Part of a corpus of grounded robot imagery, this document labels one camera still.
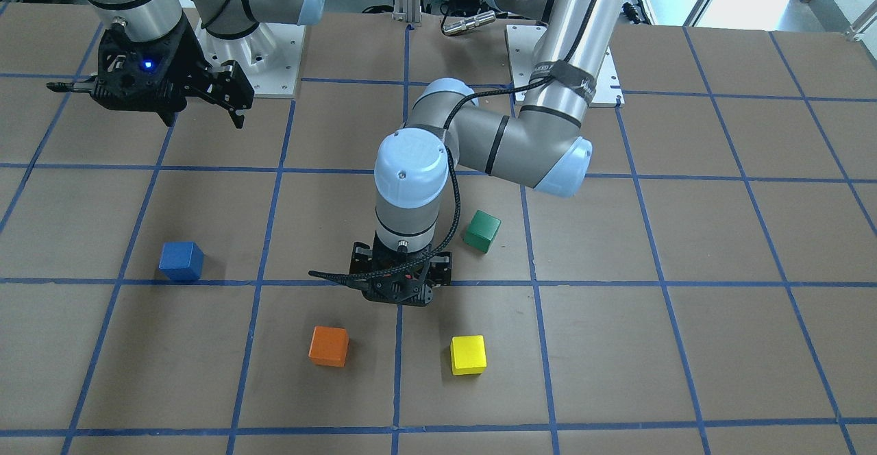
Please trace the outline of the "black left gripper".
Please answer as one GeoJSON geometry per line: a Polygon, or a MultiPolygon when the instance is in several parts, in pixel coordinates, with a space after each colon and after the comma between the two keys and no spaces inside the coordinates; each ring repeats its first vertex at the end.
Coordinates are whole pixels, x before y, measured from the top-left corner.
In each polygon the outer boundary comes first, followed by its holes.
{"type": "Polygon", "coordinates": [[[443,251],[428,262],[404,271],[391,273],[389,269],[416,260],[429,250],[430,245],[413,253],[389,249],[378,236],[373,239],[373,246],[356,242],[351,253],[349,273],[382,273],[370,280],[354,280],[350,286],[359,290],[369,301],[427,306],[433,300],[434,289],[452,283],[452,252],[443,251]]]}

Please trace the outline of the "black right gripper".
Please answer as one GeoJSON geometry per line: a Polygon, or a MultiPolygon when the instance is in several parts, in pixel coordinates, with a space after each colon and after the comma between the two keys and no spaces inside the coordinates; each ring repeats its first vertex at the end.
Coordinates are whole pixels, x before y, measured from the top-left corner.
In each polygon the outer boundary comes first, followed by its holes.
{"type": "Polygon", "coordinates": [[[114,22],[99,43],[90,96],[110,110],[154,112],[166,126],[188,98],[200,98],[223,108],[234,127],[242,128],[254,88],[237,61],[215,65],[206,59],[187,20],[150,42],[134,42],[114,22]]]}

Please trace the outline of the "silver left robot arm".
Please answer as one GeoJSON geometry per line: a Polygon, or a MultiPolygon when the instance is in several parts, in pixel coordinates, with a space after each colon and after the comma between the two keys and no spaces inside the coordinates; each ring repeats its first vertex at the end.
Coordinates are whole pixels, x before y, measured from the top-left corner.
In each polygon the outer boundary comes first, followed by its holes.
{"type": "Polygon", "coordinates": [[[460,80],[429,84],[404,126],[379,146],[375,161],[375,240],[355,243],[349,273],[325,274],[366,299],[425,306],[451,282],[445,250],[460,220],[460,196],[447,236],[435,240],[441,195],[458,190],[467,167],[558,198],[582,186],[593,148],[582,137],[623,0],[489,0],[495,8],[545,22],[516,117],[478,105],[486,93],[460,80]]]}

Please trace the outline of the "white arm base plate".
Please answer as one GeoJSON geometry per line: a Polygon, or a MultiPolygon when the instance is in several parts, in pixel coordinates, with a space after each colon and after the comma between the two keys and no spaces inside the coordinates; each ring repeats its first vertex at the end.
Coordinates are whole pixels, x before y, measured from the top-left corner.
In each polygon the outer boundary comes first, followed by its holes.
{"type": "MultiPolygon", "coordinates": [[[[544,26],[506,26],[508,47],[508,67],[510,67],[513,88],[528,86],[530,74],[536,68],[535,53],[544,42],[544,26]]],[[[573,62],[558,65],[558,70],[548,72],[549,77],[559,77],[562,84],[578,84],[574,78],[584,77],[585,71],[574,70],[573,62]]],[[[593,92],[592,108],[620,108],[626,104],[617,68],[610,49],[606,49],[598,72],[589,73],[592,82],[589,90],[593,92]]]]}
{"type": "Polygon", "coordinates": [[[195,31],[207,59],[241,65],[256,98],[292,99],[297,92],[305,34],[309,27],[261,23],[249,36],[224,40],[195,31]]]}

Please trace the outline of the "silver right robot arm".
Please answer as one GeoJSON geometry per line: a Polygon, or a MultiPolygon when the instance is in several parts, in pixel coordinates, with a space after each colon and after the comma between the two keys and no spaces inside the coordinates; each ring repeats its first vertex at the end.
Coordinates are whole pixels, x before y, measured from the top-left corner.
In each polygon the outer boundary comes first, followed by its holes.
{"type": "Polygon", "coordinates": [[[190,98],[235,127],[256,98],[295,96],[305,28],[325,0],[88,0],[103,21],[97,70],[56,93],[88,94],[109,110],[150,112],[166,126],[190,98]]]}

